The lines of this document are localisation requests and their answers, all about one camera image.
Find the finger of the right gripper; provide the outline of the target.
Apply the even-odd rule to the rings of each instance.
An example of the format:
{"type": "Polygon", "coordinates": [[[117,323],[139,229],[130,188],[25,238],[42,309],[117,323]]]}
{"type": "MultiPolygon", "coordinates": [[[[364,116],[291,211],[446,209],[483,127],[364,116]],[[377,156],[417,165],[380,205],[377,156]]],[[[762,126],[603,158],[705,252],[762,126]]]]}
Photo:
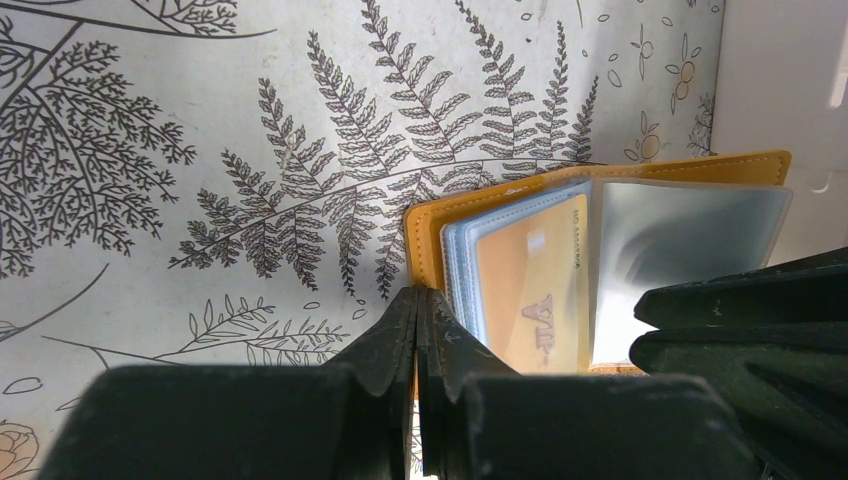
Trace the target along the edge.
{"type": "Polygon", "coordinates": [[[650,374],[706,380],[785,478],[846,478],[846,325],[657,330],[634,341],[630,358],[650,374]]]}
{"type": "Polygon", "coordinates": [[[645,292],[636,319],[658,329],[847,319],[847,250],[645,292]]]}

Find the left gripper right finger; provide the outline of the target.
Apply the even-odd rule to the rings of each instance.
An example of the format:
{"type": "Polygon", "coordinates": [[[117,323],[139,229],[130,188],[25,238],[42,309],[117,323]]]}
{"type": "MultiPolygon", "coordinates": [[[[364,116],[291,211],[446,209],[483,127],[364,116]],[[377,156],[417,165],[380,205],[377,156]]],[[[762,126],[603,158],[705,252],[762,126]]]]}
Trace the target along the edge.
{"type": "Polygon", "coordinates": [[[751,479],[731,409],[687,375],[521,375],[418,291],[423,469],[441,479],[751,479]]]}

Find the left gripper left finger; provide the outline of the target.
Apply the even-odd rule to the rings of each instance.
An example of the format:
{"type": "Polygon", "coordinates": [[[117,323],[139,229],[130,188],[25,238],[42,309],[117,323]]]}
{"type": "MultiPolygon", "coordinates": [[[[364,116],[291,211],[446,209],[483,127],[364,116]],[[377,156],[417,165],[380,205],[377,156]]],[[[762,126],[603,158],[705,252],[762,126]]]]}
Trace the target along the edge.
{"type": "Polygon", "coordinates": [[[42,479],[406,479],[419,291],[317,367],[125,366],[100,375],[42,479]]]}

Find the yellow card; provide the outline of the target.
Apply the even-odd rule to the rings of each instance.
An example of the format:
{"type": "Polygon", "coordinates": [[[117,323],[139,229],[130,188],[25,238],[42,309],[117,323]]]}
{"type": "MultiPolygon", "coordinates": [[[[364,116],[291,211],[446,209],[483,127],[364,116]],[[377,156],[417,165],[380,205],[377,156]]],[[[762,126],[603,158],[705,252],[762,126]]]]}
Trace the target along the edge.
{"type": "Polygon", "coordinates": [[[558,199],[477,242],[486,344],[520,373],[588,368],[587,206],[558,199]]]}

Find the orange leather card holder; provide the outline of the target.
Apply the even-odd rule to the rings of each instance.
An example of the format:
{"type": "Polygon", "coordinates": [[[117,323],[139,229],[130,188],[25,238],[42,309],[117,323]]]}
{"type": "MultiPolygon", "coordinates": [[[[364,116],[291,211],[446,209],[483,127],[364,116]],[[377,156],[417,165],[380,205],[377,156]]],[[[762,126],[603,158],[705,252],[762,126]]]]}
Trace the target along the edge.
{"type": "Polygon", "coordinates": [[[764,266],[791,203],[790,164],[789,152],[771,150],[569,166],[420,203],[403,218],[410,276],[442,291],[458,323],[489,349],[477,242],[524,214],[584,194],[590,350],[587,370],[575,374],[635,374],[629,350],[650,329],[634,316],[640,297],[764,266]]]}

